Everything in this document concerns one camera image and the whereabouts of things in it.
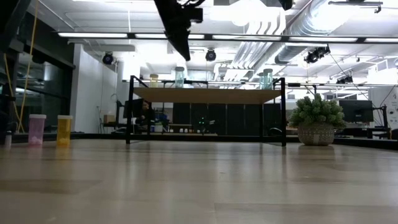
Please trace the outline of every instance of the wooden floor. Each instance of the wooden floor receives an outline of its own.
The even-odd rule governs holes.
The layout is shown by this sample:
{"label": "wooden floor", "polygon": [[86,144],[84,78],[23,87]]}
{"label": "wooden floor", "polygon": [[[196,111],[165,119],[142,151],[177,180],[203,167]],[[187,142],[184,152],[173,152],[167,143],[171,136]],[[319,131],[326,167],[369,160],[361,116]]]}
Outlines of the wooden floor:
{"label": "wooden floor", "polygon": [[115,140],[0,150],[0,223],[398,223],[398,153]]}

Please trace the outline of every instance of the small green object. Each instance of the small green object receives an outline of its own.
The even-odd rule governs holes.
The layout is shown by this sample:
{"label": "small green object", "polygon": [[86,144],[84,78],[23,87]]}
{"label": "small green object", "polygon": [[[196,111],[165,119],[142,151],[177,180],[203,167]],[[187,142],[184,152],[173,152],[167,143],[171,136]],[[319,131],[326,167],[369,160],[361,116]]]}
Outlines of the small green object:
{"label": "small green object", "polygon": [[290,116],[289,126],[297,128],[300,124],[310,125],[312,123],[327,123],[335,128],[344,128],[343,108],[337,105],[336,101],[322,100],[321,95],[315,95],[315,99],[309,97],[298,100],[297,108]]}

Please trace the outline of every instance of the small bottle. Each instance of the small bottle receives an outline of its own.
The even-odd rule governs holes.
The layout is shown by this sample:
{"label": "small bottle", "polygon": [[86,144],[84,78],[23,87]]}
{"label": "small bottle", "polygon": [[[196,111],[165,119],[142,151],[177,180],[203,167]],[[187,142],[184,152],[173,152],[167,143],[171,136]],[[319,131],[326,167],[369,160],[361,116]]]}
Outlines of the small bottle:
{"label": "small bottle", "polygon": [[12,132],[11,131],[7,131],[6,140],[4,142],[4,147],[6,149],[10,149],[11,148],[11,142],[12,142]]}

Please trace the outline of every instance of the woven basket planter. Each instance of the woven basket planter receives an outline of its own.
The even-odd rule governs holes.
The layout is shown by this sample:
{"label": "woven basket planter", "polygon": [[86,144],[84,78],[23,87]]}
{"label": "woven basket planter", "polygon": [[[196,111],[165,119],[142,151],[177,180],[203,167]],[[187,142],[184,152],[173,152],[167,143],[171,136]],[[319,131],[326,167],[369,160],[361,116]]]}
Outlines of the woven basket planter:
{"label": "woven basket planter", "polygon": [[327,146],[333,142],[335,130],[331,124],[301,124],[298,127],[298,139],[306,146]]}

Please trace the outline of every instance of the computer monitor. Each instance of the computer monitor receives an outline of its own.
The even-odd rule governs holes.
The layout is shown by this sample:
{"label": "computer monitor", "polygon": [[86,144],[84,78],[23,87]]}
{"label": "computer monitor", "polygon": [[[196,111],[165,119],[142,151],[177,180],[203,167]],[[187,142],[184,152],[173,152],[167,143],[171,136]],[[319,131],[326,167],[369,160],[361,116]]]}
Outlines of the computer monitor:
{"label": "computer monitor", "polygon": [[[142,115],[142,104],[144,103],[144,99],[137,99],[132,101],[132,118],[139,118]],[[127,113],[129,108],[129,102],[124,102],[124,111],[123,118],[127,118]]]}
{"label": "computer monitor", "polygon": [[339,100],[346,122],[373,122],[373,104],[370,100]]}

